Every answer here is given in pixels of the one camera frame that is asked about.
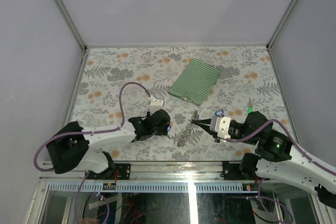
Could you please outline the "blue key tag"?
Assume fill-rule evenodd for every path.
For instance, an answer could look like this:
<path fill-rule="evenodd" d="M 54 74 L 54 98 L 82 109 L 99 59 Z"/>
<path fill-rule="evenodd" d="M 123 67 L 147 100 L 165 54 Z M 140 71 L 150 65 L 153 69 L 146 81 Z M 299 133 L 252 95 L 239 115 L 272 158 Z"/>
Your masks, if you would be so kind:
<path fill-rule="evenodd" d="M 214 113 L 215 116 L 223 117 L 225 116 L 225 111 L 224 110 L 218 110 Z"/>

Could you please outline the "green striped cloth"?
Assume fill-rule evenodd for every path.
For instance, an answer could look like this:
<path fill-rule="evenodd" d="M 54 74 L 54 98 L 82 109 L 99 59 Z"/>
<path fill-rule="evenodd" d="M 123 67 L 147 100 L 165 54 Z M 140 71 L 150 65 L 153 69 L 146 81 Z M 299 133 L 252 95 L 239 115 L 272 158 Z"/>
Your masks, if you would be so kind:
<path fill-rule="evenodd" d="M 168 94 L 201 106 L 220 75 L 219 69 L 193 58 L 169 88 Z"/>

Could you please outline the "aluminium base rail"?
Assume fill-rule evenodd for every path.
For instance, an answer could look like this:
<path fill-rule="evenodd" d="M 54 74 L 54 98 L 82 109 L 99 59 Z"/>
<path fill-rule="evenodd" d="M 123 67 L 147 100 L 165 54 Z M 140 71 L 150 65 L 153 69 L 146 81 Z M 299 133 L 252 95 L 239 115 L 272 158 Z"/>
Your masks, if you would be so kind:
<path fill-rule="evenodd" d="M 41 175 L 41 192 L 168 192 L 186 193 L 192 186 L 198 193 L 254 193 L 259 180 L 237 178 L 238 162 L 120 162 L 118 178 L 85 178 L 83 170 L 56 175 Z"/>

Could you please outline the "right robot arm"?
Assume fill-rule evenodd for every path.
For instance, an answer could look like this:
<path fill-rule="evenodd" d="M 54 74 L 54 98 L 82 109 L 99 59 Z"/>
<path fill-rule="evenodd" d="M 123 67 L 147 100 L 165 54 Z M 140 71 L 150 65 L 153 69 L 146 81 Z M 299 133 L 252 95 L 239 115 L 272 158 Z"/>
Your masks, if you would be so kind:
<path fill-rule="evenodd" d="M 254 153 L 243 155 L 239 166 L 245 179 L 274 179 L 302 189 L 326 206 L 335 208 L 335 167 L 304 150 L 276 119 L 260 112 L 248 113 L 244 123 L 213 116 L 193 120 L 217 142 L 254 145 Z"/>

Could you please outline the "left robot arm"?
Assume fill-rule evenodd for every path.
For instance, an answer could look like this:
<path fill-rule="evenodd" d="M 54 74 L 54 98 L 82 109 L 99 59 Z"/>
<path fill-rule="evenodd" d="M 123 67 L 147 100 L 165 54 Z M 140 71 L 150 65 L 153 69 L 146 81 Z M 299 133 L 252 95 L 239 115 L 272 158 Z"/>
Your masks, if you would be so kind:
<path fill-rule="evenodd" d="M 85 129 L 70 122 L 46 145 L 53 170 L 64 174 L 74 169 L 88 170 L 88 179 L 115 179 L 121 174 L 110 152 L 113 147 L 145 141 L 153 136 L 166 136 L 169 114 L 160 109 L 153 114 L 128 119 L 117 130 L 109 127 Z"/>

